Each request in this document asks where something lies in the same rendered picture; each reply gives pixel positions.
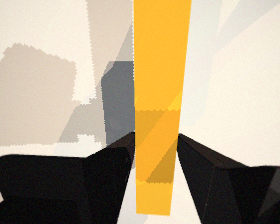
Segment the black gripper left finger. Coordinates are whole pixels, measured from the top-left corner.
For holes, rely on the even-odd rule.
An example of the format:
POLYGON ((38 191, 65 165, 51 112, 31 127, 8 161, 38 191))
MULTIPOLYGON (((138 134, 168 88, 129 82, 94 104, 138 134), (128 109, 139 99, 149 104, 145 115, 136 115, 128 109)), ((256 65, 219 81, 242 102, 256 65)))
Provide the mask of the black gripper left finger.
POLYGON ((0 156, 0 193, 73 200, 81 224, 117 224, 135 154, 130 132, 88 157, 0 156))

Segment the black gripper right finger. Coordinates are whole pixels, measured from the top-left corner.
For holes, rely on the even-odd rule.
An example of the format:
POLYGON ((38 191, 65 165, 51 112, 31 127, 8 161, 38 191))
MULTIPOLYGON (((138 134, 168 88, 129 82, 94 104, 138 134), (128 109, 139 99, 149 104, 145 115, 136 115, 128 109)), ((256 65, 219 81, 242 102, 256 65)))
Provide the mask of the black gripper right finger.
POLYGON ((249 167, 182 133, 177 154, 201 224, 268 224, 280 165, 249 167))

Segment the yellow bar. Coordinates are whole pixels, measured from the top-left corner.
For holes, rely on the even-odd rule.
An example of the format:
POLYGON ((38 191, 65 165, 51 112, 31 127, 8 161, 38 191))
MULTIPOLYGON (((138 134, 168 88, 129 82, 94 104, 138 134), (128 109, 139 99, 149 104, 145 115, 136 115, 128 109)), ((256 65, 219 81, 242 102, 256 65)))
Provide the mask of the yellow bar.
POLYGON ((171 210, 192 0, 134 0, 136 213, 171 210))

